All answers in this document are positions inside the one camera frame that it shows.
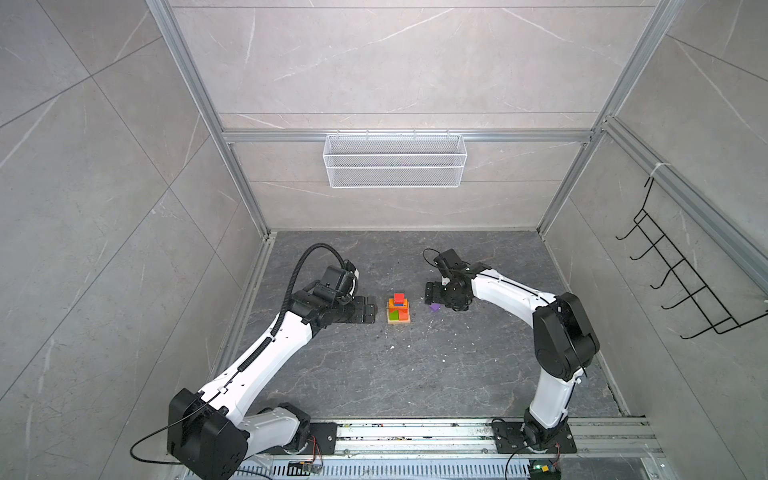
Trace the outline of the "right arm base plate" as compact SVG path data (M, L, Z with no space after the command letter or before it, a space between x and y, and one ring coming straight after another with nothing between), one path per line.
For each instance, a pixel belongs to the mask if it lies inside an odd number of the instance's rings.
M566 421L552 429L543 429L535 421L493 419L490 427L496 450L500 454L577 452L573 434Z

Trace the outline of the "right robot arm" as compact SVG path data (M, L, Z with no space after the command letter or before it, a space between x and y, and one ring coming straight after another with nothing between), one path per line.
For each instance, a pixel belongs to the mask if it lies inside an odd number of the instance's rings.
M581 300L570 292L554 295L525 286L483 264L441 273L441 281L426 284L427 305L439 304L459 312L478 299L531 327L540 375L521 433L532 449L550 447L565 430L574 389L600 350Z

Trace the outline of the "orange-yellow rectangular block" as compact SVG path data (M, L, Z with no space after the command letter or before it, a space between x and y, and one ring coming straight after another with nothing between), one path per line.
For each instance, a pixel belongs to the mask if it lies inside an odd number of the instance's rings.
M389 310L408 310L409 309L409 302L408 300L405 300L403 303L396 303L394 298L390 298L388 300L388 309Z

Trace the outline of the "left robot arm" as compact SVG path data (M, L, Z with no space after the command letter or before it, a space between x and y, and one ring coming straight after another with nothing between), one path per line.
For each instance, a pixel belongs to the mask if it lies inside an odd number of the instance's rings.
M249 416L249 408L282 366L334 323L372 324L377 307L357 296L346 305L296 302L278 330L266 330L232 365L200 390L181 389L168 407L167 451L201 479L228 479L248 457L281 448L302 451L311 417L281 403Z

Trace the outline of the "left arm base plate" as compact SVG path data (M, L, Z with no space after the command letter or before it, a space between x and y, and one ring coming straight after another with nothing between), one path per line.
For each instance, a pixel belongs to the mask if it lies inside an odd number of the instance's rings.
M339 425L334 422L315 422L300 426L293 439L283 446L274 446L262 453L279 455L313 455L313 450L319 450L318 455L331 455L335 451Z

